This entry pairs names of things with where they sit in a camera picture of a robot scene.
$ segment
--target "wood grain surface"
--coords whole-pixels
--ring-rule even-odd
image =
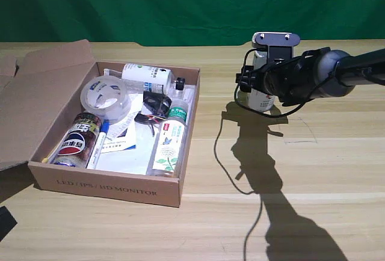
[[[0,57],[54,45],[0,43]],[[202,69],[181,207],[41,191],[26,166],[12,168],[0,172],[0,202],[18,224],[0,242],[0,260],[385,260],[384,87],[268,120],[233,102],[250,43],[92,45],[97,60]],[[324,46],[358,55],[385,40],[302,41],[295,55]],[[221,123],[223,167],[213,149]]]

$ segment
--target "blue marker cap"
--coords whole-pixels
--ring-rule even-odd
[[[108,121],[104,121],[103,124],[102,124],[102,127],[100,129],[100,132],[103,132],[103,133],[107,134],[108,129],[109,129],[109,122]]]

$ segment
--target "pepsi can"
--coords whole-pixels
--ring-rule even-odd
[[[101,119],[94,114],[89,112],[78,114],[52,163],[86,168],[101,125]]]

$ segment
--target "bottle label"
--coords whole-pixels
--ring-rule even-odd
[[[248,94],[247,102],[251,109],[266,112],[273,106],[275,98],[275,96],[270,96],[257,90],[251,90],[251,93]]]
[[[145,91],[165,94],[171,83],[171,75],[169,69],[128,63],[123,68],[122,79],[128,82],[141,82]]]
[[[167,120],[162,123],[153,169],[169,172],[175,170],[184,131],[185,125],[177,120]]]
[[[186,121],[186,119],[187,119],[187,112],[184,109],[179,108],[179,107],[176,106],[175,108],[170,109],[170,112],[168,113],[168,116],[169,117],[179,117],[183,121]]]

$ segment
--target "green curtain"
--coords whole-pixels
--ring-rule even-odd
[[[255,31],[302,40],[385,38],[385,0],[0,0],[0,41],[241,45]]]

